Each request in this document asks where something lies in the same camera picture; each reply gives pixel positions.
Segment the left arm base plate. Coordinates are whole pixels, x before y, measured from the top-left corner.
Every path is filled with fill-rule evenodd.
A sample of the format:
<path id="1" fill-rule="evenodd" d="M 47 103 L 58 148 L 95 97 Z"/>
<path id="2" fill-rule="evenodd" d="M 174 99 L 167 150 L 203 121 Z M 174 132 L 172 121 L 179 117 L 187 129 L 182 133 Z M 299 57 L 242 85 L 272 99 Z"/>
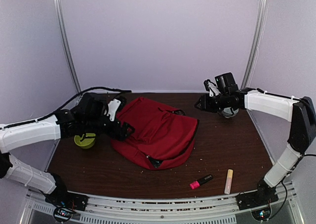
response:
<path id="1" fill-rule="evenodd" d="M 85 211 L 88 196 L 68 192 L 65 197 L 53 197 L 52 195 L 45 194 L 45 201 L 52 204 L 56 208 L 68 209 L 71 211 Z"/>

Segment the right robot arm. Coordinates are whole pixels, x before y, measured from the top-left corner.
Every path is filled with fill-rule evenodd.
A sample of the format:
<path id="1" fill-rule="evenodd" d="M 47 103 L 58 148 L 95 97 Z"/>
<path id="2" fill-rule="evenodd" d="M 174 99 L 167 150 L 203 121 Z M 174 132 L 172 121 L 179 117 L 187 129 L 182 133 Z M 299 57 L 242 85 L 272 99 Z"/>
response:
<path id="1" fill-rule="evenodd" d="M 259 88 L 239 89 L 231 72 L 216 76 L 214 82 L 207 79 L 203 84 L 207 93 L 195 103 L 198 110 L 225 118 L 234 117 L 240 110 L 258 111 L 291 124 L 285 150 L 258 182 L 253 194 L 256 204 L 265 204 L 274 194 L 275 187 L 294 171 L 316 137 L 316 112 L 312 99 L 273 94 Z"/>

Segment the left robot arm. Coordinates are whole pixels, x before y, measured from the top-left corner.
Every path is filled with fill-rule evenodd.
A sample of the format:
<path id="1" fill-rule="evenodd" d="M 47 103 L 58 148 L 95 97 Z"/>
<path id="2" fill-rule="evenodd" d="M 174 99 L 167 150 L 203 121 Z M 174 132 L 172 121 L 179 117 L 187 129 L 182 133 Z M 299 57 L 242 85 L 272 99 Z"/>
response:
<path id="1" fill-rule="evenodd" d="M 117 118 L 117 113 L 125 104 L 126 99 L 123 96 L 107 101 L 100 94 L 86 92 L 70 110 L 59 108 L 41 118 L 1 125 L 0 177 L 36 188 L 60 206 L 67 206 L 71 202 L 71 195 L 63 180 L 56 174 L 25 164 L 14 157 L 11 150 L 76 135 L 87 138 L 88 133 L 106 134 L 110 138 L 123 141 L 135 131 L 132 125 Z"/>

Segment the red student backpack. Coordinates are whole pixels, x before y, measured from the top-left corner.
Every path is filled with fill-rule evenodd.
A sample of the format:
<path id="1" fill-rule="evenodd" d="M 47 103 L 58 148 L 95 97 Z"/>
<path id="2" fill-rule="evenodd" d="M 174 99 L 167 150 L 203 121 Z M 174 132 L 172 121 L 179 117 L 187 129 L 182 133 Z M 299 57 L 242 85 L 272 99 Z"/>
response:
<path id="1" fill-rule="evenodd" d="M 124 141 L 111 140 L 111 147 L 130 162 L 158 171 L 181 166 L 190 157 L 199 120 L 183 110 L 139 97 L 117 118 L 135 128 Z"/>

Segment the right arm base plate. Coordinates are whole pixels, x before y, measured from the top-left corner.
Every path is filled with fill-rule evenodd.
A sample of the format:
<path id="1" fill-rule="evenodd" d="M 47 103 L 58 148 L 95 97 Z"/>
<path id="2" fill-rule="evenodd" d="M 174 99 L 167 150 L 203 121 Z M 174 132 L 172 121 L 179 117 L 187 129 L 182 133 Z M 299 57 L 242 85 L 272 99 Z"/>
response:
<path id="1" fill-rule="evenodd" d="M 277 202 L 279 200 L 276 193 L 261 195 L 259 191 L 248 193 L 240 193 L 236 196 L 236 201 L 239 210 L 253 209 L 260 206 L 268 205 L 269 202 Z"/>

